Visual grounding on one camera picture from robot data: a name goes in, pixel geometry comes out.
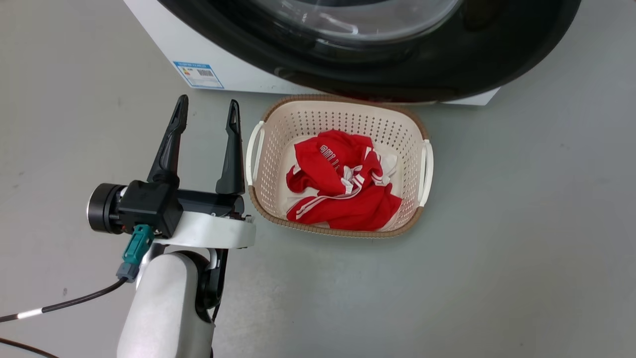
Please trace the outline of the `black round motor housing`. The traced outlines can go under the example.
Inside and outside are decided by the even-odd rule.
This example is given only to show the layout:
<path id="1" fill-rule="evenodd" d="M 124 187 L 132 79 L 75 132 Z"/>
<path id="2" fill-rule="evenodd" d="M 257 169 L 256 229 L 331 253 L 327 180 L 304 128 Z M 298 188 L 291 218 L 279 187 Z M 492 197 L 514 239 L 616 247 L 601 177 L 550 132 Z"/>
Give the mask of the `black round motor housing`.
<path id="1" fill-rule="evenodd" d="M 98 233 L 121 234 L 123 224 L 118 213 L 125 185 L 102 183 L 95 188 L 86 207 L 86 217 L 92 230 Z"/>

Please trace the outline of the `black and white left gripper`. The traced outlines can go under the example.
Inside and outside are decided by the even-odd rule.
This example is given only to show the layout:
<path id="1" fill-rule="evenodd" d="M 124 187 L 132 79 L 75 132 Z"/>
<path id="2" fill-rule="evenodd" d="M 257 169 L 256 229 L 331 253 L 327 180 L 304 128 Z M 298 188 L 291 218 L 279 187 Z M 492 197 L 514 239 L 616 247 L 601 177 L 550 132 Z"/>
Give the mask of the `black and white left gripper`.
<path id="1" fill-rule="evenodd" d="M 181 135 L 187 127 L 189 99 L 180 95 L 153 161 L 147 182 L 179 187 Z M 253 217 L 243 216 L 245 193 L 244 158 L 240 106 L 230 101 L 226 122 L 227 145 L 216 193 L 178 190 L 184 212 L 171 238 L 155 238 L 155 243 L 191 248 L 242 249 L 256 243 Z"/>

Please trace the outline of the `cream perforated laundry basket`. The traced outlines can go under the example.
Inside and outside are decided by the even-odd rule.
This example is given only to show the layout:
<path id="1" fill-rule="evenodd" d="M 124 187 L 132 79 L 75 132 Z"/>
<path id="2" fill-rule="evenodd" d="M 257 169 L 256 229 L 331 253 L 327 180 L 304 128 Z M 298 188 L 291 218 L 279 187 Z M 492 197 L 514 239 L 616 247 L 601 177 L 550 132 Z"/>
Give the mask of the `cream perforated laundry basket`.
<path id="1" fill-rule="evenodd" d="M 293 146 L 329 130 L 368 136 L 377 149 L 397 156 L 392 184 L 402 204 L 379 231 L 336 230 L 286 219 L 291 193 L 285 175 L 295 159 Z M 431 192 L 434 155 L 427 129 L 403 106 L 305 94 L 285 97 L 264 114 L 248 141 L 245 171 L 252 204 L 274 224 L 328 236 L 391 238 L 406 233 L 420 219 Z"/>

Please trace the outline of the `white washing machine body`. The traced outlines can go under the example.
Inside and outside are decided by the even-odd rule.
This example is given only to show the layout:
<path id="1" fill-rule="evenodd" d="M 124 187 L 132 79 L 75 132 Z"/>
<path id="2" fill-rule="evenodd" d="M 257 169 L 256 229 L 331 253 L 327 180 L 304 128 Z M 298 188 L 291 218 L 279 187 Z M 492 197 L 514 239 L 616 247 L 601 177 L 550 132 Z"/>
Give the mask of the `white washing machine body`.
<path id="1" fill-rule="evenodd" d="M 352 20 L 352 12 L 357 7 L 363 7 L 367 12 L 378 14 L 377 7 L 392 0 L 282 1 L 284 6 L 295 5 L 300 10 L 316 6 L 320 7 L 326 16 L 344 16 Z M 316 93 L 314 89 L 293 84 L 230 54 L 179 19 L 159 0 L 124 0 L 124 2 L 172 64 L 173 61 L 209 64 L 225 88 L 214 90 L 272 94 Z"/>

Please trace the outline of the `blue energy label sticker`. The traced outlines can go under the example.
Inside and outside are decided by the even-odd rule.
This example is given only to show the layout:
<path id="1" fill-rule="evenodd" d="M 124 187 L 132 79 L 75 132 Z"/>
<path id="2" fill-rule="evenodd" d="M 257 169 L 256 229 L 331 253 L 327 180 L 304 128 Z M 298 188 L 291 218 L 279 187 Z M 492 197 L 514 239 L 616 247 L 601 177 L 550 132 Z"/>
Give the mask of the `blue energy label sticker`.
<path id="1" fill-rule="evenodd" d="M 209 64 L 173 61 L 173 65 L 191 88 L 212 90 L 225 89 Z"/>

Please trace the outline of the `red garment with white stripes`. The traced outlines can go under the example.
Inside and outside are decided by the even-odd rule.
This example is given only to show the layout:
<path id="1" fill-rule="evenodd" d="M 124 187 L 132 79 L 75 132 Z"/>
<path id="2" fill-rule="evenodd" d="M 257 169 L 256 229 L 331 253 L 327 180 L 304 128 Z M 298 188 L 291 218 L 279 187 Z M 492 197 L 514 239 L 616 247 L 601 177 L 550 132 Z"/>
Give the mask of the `red garment with white stripes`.
<path id="1" fill-rule="evenodd" d="M 376 149 L 372 138 L 326 131 L 293 145 L 286 172 L 288 221 L 334 230 L 377 231 L 397 213 L 392 193 L 398 158 Z"/>

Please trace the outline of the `white washing machine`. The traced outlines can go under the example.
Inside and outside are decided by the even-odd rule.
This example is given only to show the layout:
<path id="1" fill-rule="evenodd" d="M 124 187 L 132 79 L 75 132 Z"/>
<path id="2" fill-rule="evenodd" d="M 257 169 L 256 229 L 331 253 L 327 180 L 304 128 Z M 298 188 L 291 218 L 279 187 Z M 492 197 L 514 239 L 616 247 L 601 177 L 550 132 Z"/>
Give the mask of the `white washing machine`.
<path id="1" fill-rule="evenodd" d="M 296 85 L 418 103 L 493 90 L 540 63 L 581 0 L 159 0 L 232 55 Z"/>

